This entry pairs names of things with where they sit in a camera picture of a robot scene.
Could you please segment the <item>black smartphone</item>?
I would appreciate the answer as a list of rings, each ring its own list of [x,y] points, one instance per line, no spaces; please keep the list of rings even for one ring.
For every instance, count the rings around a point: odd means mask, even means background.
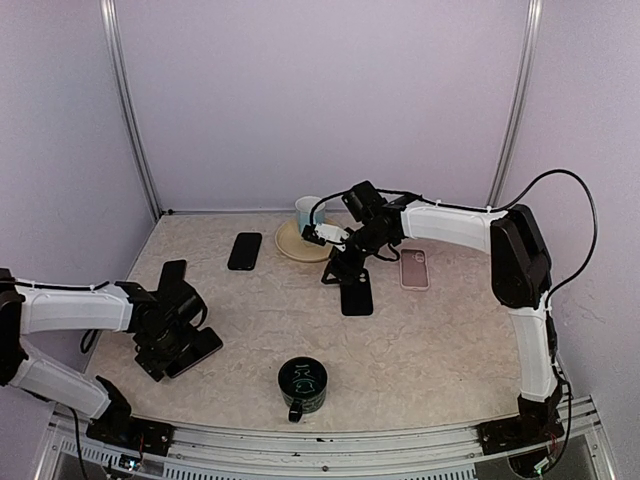
[[[194,340],[165,368],[165,374],[176,378],[223,347],[224,343],[211,327],[198,331]]]

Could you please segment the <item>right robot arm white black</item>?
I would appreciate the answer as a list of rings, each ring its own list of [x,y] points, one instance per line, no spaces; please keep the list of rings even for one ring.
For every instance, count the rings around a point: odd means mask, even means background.
[[[382,247],[394,251],[406,239],[445,242],[490,257],[491,289],[513,323],[521,370],[518,413],[480,425],[487,449],[506,449],[567,436],[570,421],[558,407],[571,397],[557,362],[558,340],[551,317],[551,256],[531,209],[513,206],[450,206],[419,194],[383,189],[363,181],[338,193],[360,228],[312,220],[304,239],[332,247],[322,281],[347,288],[367,278],[365,262]]]

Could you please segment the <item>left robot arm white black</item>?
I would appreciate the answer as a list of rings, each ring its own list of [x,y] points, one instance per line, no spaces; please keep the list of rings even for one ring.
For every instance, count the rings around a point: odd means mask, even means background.
[[[132,414],[109,380],[89,378],[29,345],[32,333],[64,330],[124,332],[135,362],[154,380],[176,378],[223,346],[204,322],[208,308],[186,279],[184,260],[163,265],[155,290],[135,282],[71,286],[41,284],[1,272],[1,383],[85,414],[87,435],[123,448],[164,454],[171,425]]]

